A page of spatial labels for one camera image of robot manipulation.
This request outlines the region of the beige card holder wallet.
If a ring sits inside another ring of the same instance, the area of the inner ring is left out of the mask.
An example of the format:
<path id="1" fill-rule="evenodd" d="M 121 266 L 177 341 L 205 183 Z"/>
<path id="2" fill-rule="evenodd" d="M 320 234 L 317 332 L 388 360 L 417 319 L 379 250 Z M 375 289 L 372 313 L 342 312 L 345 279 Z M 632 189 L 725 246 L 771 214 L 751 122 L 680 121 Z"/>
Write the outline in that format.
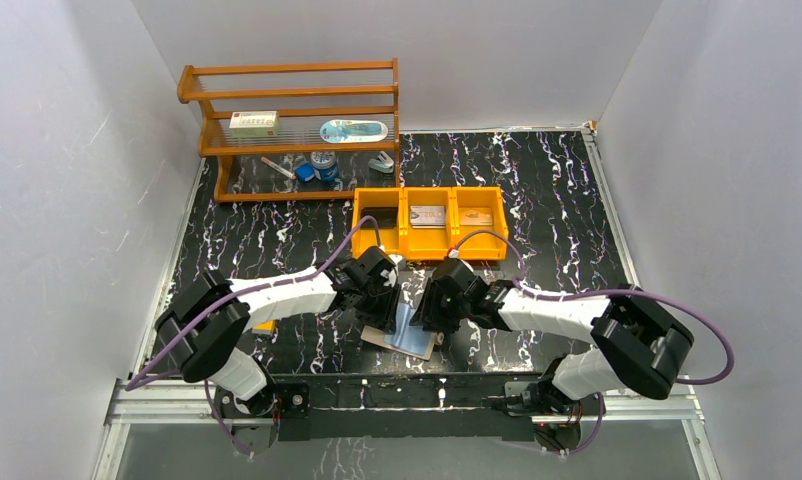
<path id="1" fill-rule="evenodd" d="M 420 360 L 429 361 L 434 348 L 444 341 L 441 332 L 427 331 L 411 323 L 416 309 L 410 304 L 400 303 L 396 309 L 394 333 L 387 333 L 371 326 L 364 326 L 361 339 L 364 342 L 402 353 Z"/>

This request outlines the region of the silver credit card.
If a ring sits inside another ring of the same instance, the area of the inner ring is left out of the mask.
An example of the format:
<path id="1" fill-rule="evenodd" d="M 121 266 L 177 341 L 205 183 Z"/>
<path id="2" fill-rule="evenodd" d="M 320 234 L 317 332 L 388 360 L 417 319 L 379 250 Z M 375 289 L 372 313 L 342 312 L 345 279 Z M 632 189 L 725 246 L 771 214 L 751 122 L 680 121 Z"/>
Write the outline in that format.
<path id="1" fill-rule="evenodd" d="M 447 214 L 442 205 L 411 205 L 409 223 L 412 228 L 444 228 Z"/>

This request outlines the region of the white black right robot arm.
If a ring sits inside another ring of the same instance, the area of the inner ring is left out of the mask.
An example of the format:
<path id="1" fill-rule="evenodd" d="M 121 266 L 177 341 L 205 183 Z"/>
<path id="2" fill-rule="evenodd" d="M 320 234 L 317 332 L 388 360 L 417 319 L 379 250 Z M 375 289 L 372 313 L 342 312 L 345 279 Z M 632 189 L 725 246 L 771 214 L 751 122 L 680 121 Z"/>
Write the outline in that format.
<path id="1" fill-rule="evenodd" d="M 426 282 L 411 322 L 449 335 L 464 320 L 486 329 L 535 331 L 590 345 L 582 354 L 554 360 L 523 391 L 505 394 L 511 404 L 554 414 L 608 390 L 666 399 L 694 341 L 686 327 L 636 287 L 578 300 L 529 294 L 515 281 L 487 282 L 465 261 L 448 258 Z"/>

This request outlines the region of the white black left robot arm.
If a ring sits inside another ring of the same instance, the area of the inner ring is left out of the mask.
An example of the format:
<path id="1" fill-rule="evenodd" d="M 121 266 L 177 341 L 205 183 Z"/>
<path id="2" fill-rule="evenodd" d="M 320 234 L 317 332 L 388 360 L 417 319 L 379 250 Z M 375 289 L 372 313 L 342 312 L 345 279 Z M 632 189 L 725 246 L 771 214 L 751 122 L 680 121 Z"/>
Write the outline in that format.
<path id="1" fill-rule="evenodd" d="M 267 321 L 337 310 L 354 311 L 374 327 L 394 322 L 404 260 L 371 246 L 357 258 L 336 258 L 327 269 L 260 279 L 204 273 L 155 323 L 157 342 L 187 383 L 209 381 L 230 392 L 252 416 L 271 411 L 276 387 L 267 369 L 237 344 Z"/>

